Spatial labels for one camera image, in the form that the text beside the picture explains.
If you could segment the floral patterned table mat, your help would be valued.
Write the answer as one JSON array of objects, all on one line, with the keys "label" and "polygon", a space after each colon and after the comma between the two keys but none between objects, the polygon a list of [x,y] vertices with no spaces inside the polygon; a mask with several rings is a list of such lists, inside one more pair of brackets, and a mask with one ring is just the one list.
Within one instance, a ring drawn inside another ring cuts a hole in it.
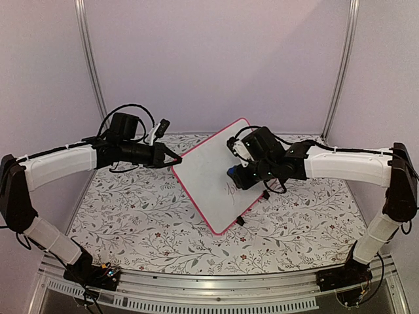
[{"label": "floral patterned table mat", "polygon": [[228,177],[192,201],[170,168],[96,172],[69,229],[97,263],[197,275],[299,271],[345,261],[366,226],[345,182],[290,180],[268,199]]}]

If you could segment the right aluminium frame post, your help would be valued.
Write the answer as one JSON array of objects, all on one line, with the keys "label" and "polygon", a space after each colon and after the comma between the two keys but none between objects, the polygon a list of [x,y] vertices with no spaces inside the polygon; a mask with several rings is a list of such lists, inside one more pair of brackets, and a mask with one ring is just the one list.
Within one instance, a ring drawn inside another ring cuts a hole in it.
[{"label": "right aluminium frame post", "polygon": [[340,63],[337,72],[337,79],[333,87],[333,92],[331,95],[331,101],[329,104],[329,110],[327,111],[327,116],[325,123],[323,125],[323,130],[321,133],[322,139],[327,142],[331,134],[333,127],[333,122],[338,110],[338,105],[340,97],[342,95],[344,81],[346,78],[346,73],[350,64],[350,58],[352,53],[352,48],[354,45],[354,39],[357,29],[357,18],[359,14],[359,0],[350,0],[349,9],[348,9],[348,20],[346,24],[346,32],[344,36],[344,43],[342,48],[342,54],[340,57]]}]

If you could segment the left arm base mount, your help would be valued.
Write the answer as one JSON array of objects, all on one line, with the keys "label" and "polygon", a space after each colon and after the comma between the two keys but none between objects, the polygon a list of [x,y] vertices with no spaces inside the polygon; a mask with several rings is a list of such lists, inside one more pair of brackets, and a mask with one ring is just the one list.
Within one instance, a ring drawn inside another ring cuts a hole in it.
[{"label": "left arm base mount", "polygon": [[121,268],[112,266],[110,262],[102,265],[94,265],[92,256],[83,251],[74,264],[67,264],[64,271],[64,279],[103,290],[116,291]]}]

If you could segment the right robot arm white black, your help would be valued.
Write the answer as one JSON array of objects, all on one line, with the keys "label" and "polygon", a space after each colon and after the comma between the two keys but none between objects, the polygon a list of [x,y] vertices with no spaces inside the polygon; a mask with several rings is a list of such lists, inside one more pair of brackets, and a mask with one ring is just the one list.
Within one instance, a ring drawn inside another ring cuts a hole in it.
[{"label": "right robot arm white black", "polygon": [[339,269],[338,279],[352,285],[363,276],[363,265],[406,222],[418,212],[418,174],[407,148],[394,143],[390,148],[328,147],[314,140],[289,143],[267,127],[250,126],[250,133],[227,141],[227,147],[241,164],[227,174],[237,188],[248,190],[272,179],[284,185],[289,179],[327,178],[371,183],[386,189],[385,202],[366,233],[352,246],[347,264]]}]

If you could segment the pink framed whiteboard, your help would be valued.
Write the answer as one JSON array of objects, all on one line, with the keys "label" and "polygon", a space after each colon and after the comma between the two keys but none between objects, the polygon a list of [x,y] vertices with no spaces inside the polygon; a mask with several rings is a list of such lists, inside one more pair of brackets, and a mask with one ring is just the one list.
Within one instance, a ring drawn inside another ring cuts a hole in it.
[{"label": "pink framed whiteboard", "polygon": [[173,174],[215,235],[225,233],[263,193],[258,183],[249,190],[236,187],[227,170],[240,164],[227,148],[227,140],[249,126],[239,118],[182,154],[183,161],[172,167]]}]

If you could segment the front aluminium rail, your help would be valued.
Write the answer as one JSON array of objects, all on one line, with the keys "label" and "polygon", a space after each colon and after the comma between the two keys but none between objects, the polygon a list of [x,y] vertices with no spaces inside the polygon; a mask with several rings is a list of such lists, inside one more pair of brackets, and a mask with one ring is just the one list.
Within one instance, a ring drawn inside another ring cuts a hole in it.
[{"label": "front aluminium rail", "polygon": [[174,275],[124,270],[114,291],[94,289],[91,300],[46,256],[36,276],[30,313],[412,313],[390,255],[371,263],[361,305],[341,304],[357,287],[323,291],[317,270],[258,275]]}]

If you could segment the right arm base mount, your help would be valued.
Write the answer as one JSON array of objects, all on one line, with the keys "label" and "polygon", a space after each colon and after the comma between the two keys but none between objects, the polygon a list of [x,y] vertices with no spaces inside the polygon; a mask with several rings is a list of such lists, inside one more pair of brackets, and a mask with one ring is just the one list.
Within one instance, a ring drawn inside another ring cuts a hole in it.
[{"label": "right arm base mount", "polygon": [[322,292],[343,288],[337,299],[346,307],[357,306],[366,295],[373,275],[369,265],[349,259],[343,266],[319,270],[316,284]]}]

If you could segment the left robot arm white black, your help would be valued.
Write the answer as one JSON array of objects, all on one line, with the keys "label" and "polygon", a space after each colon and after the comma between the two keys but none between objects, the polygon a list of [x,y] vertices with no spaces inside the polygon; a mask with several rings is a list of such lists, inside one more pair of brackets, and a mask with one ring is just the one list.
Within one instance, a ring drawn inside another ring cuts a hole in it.
[{"label": "left robot arm white black", "polygon": [[33,208],[30,194],[36,189],[75,173],[128,162],[135,166],[160,169],[182,162],[182,158],[158,139],[164,136],[169,121],[153,122],[150,133],[136,139],[137,116],[126,113],[109,115],[110,126],[77,143],[57,147],[31,156],[1,160],[1,216],[9,230],[23,234],[44,250],[55,254],[82,283],[97,279],[97,269],[82,259],[82,249],[57,227],[41,218]]}]

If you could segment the aluminium frame post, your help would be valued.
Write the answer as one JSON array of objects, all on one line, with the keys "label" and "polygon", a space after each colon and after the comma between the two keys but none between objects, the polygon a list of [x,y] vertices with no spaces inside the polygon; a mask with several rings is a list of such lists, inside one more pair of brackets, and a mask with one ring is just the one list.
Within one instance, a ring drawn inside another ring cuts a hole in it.
[{"label": "aluminium frame post", "polygon": [[352,48],[354,45],[354,39],[357,29],[357,18],[359,14],[359,0],[350,0],[349,9],[348,9],[348,20],[346,24],[346,32],[344,36],[344,43],[342,48],[342,54],[340,57],[340,63],[337,72],[337,79],[333,87],[333,92],[331,95],[331,101],[329,104],[329,110],[327,111],[327,116],[325,123],[323,125],[323,130],[321,133],[322,139],[327,142],[331,134],[333,127],[333,122],[338,110],[338,105],[340,97],[342,95],[344,81],[346,78],[346,73],[350,64],[350,58],[352,53]]},{"label": "aluminium frame post", "polygon": [[75,13],[77,18],[77,23],[79,27],[79,33],[81,38],[82,51],[84,54],[86,67],[90,82],[92,85],[93,95],[96,101],[96,105],[99,111],[101,119],[104,119],[107,114],[107,108],[105,105],[105,100],[103,97],[103,92],[101,90],[100,78],[98,75],[98,70],[96,67],[92,41],[90,38],[90,32],[88,27],[88,18],[86,14],[85,1],[83,0],[74,0],[75,4]]}]

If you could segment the left aluminium frame post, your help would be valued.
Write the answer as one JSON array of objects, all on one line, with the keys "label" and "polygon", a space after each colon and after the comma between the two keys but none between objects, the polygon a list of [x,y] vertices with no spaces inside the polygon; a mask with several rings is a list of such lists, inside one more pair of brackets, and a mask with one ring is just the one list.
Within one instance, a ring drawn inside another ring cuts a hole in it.
[{"label": "left aluminium frame post", "polygon": [[101,119],[104,119],[107,114],[107,108],[105,105],[105,100],[103,97],[103,92],[101,90],[100,78],[98,75],[98,70],[96,67],[92,41],[90,38],[90,32],[88,27],[88,18],[86,14],[85,1],[83,0],[74,0],[75,4],[75,13],[77,18],[77,23],[79,27],[79,33],[81,38],[82,51],[84,54],[86,67],[90,82],[92,85],[93,95],[96,101],[96,105],[99,111]]}]

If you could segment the blue whiteboard eraser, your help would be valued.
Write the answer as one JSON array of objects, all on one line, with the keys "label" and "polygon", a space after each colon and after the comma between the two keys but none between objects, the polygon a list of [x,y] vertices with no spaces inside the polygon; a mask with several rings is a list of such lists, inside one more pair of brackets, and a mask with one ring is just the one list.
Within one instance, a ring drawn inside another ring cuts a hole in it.
[{"label": "blue whiteboard eraser", "polygon": [[231,178],[234,179],[237,176],[237,166],[232,166],[231,168],[229,168],[227,170],[227,175]]}]

